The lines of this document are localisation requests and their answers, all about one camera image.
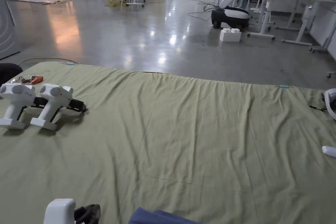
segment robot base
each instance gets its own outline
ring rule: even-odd
[[[211,23],[215,29],[220,29],[222,23],[228,24],[231,28],[245,29],[249,27],[249,20],[250,14],[239,8],[226,7],[211,12]]]
[[[33,117],[31,119],[30,124],[40,126],[42,128],[46,128],[46,129],[49,129],[49,130],[56,130],[56,128],[57,128],[56,124],[53,124],[51,122],[47,122],[45,120],[41,120],[41,119],[38,119],[38,118],[35,118],[35,117]]]

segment wrinkled sheet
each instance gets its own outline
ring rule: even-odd
[[[28,74],[73,87],[88,111],[61,109],[55,132],[0,128],[1,223],[42,224],[55,198],[100,204],[101,224],[138,207],[199,223],[336,223],[336,159],[321,150],[336,146],[336,122],[308,106],[323,106],[320,90],[59,62]]]

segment polished floor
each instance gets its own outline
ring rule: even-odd
[[[222,43],[220,30],[212,28],[211,20],[187,15],[203,10],[204,4],[198,1],[147,0],[144,8],[133,12],[105,6],[103,0],[52,5],[8,3],[23,50],[0,62],[58,57],[80,64],[219,81],[318,89],[336,86],[335,78],[326,78],[327,71],[336,71],[330,55],[312,54],[307,46],[281,42],[282,38],[295,38],[295,32],[272,29],[277,35],[274,43],[245,35],[240,43]],[[210,17],[210,13],[193,15]],[[287,19],[272,18],[277,25]],[[313,41],[308,35],[305,40]],[[26,62],[23,67],[40,61]]]

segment yellow cable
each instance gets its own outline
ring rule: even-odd
[[[62,60],[67,60],[67,61],[73,62],[73,63],[75,63],[75,64],[79,64],[78,62],[75,62],[75,61],[73,61],[73,60],[71,60],[71,59],[40,57],[40,58],[26,59],[26,60],[20,62],[20,63],[19,63],[19,66],[20,66],[21,64],[23,64],[23,62],[26,62],[26,61],[28,61],[28,60],[32,60],[32,59],[62,59]]]

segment blue fabric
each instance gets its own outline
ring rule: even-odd
[[[143,208],[138,208],[128,224],[197,224],[174,214],[170,214],[161,210],[153,213]]]

